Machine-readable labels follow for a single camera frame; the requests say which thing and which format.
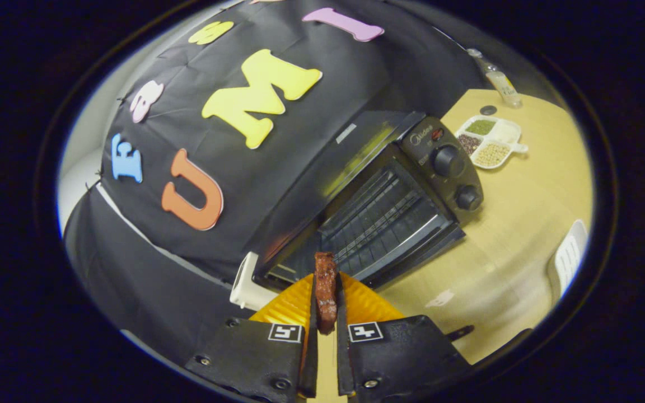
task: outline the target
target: soybean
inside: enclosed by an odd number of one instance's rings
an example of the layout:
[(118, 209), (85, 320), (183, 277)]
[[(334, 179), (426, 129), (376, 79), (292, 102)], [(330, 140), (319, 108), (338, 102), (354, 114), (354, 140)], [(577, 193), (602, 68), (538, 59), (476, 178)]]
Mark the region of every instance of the soybean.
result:
[(497, 144), (489, 144), (482, 148), (474, 159), (475, 163), (482, 166), (495, 166), (507, 157), (509, 147), (499, 146)]

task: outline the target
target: yellow letter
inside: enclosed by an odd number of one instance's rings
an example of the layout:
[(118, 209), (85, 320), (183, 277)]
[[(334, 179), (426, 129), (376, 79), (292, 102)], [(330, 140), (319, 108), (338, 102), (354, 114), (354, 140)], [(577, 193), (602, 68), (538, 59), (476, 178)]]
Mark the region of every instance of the yellow letter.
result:
[(218, 39), (219, 36), (228, 32), (232, 27), (233, 23), (230, 21), (226, 21), (224, 23), (220, 23), (220, 21), (209, 23), (207, 26), (204, 26), (202, 29), (191, 35), (189, 43), (212, 43), (212, 41)]
[(246, 112), (285, 112), (285, 106), (272, 85), (282, 89), (285, 99), (296, 100), (323, 76), (318, 69), (303, 69), (272, 56), (269, 49), (256, 51), (243, 66), (249, 87), (217, 90), (205, 103), (204, 118), (215, 115), (245, 136), (248, 148), (258, 148), (273, 128), (272, 120), (258, 120)]

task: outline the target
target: yellow letter m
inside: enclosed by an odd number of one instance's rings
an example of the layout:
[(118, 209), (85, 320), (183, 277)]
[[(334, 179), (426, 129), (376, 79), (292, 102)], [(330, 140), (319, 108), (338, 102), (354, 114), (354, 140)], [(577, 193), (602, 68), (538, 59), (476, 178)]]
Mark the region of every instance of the yellow letter m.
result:
[(211, 95), (202, 115), (215, 115), (245, 136), (248, 148), (258, 148), (273, 128), (272, 120), (256, 119), (248, 112), (285, 112), (285, 105), (272, 85), (280, 88), (286, 100), (296, 100), (323, 76), (318, 69), (303, 69), (271, 55), (269, 49), (256, 51), (241, 66), (248, 87), (223, 88)]

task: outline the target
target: oven door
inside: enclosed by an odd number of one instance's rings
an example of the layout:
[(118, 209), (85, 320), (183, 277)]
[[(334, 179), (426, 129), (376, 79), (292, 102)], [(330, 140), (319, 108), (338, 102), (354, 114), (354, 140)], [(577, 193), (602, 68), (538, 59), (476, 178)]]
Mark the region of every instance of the oven door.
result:
[(417, 267), (464, 236), (419, 183), (395, 143), (361, 171), (318, 217), (271, 258), (267, 285), (315, 271), (315, 252), (335, 254), (338, 270), (372, 288)]

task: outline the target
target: toaster oven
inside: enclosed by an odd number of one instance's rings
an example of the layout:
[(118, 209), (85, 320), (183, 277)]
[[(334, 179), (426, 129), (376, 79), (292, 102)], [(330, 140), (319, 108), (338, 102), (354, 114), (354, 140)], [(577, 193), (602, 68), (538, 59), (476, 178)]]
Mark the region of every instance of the toaster oven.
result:
[(378, 288), (463, 238), (483, 198), (468, 154), (440, 119), (363, 112), (280, 201), (253, 281), (283, 290), (327, 251), (338, 270)]

